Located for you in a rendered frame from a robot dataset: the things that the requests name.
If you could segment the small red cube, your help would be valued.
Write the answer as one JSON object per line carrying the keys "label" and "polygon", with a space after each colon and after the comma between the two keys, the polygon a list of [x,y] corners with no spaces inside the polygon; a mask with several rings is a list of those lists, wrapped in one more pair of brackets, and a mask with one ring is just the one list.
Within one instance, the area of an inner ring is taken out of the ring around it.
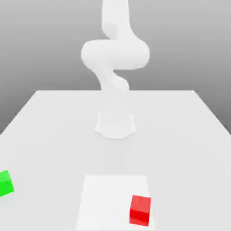
{"label": "small red cube", "polygon": [[150,218],[151,198],[132,195],[129,222],[131,224],[148,226]]}

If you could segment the small green cube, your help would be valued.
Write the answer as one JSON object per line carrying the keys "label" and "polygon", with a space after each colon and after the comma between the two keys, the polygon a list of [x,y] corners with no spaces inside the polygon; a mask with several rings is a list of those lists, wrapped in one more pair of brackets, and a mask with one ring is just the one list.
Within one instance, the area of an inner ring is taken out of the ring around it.
{"label": "small green cube", "polygon": [[14,192],[10,174],[7,170],[0,172],[0,197]]}

